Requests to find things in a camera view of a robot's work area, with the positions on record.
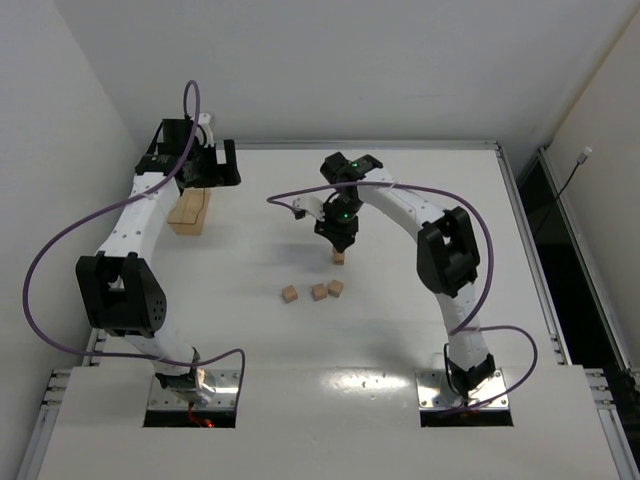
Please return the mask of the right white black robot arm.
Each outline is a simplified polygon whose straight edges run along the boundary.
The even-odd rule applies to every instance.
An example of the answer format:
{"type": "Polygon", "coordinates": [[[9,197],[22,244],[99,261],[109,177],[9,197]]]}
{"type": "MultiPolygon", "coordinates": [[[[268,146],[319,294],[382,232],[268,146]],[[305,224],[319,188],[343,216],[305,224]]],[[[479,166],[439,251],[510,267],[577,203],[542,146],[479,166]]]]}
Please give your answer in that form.
{"type": "Polygon", "coordinates": [[[475,282],[480,254],[468,212],[444,209],[417,193],[391,187],[393,178],[376,158],[365,155],[349,161],[340,152],[320,167],[337,195],[322,205],[316,234],[342,253],[355,243],[357,214],[368,204],[415,240],[416,270],[423,285],[435,294],[448,333],[450,388],[463,398],[491,376],[495,362],[476,318],[475,282]]]}

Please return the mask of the wooden block tray box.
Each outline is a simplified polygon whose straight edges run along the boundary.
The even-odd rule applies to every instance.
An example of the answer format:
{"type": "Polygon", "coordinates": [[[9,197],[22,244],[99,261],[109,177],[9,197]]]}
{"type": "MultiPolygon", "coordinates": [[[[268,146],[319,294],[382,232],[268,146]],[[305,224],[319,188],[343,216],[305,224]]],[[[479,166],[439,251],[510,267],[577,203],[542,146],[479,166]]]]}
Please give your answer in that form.
{"type": "Polygon", "coordinates": [[[211,198],[207,188],[188,188],[167,217],[167,223],[176,235],[200,236],[211,198]]]}

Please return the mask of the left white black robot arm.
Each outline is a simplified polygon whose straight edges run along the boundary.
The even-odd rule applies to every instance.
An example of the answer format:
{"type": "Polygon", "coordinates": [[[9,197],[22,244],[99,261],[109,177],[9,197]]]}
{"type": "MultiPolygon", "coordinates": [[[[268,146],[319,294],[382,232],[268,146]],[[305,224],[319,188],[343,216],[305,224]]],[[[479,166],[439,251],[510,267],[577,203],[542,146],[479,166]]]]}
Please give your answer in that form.
{"type": "Polygon", "coordinates": [[[201,405],[213,398],[215,379],[168,323],[166,295],[151,263],[164,227],[201,234],[212,188],[241,181],[234,142],[224,141],[226,160],[219,163],[211,124],[208,113],[161,122],[135,168],[132,203],[97,252],[75,267],[91,326],[148,356],[163,389],[201,405]]]}

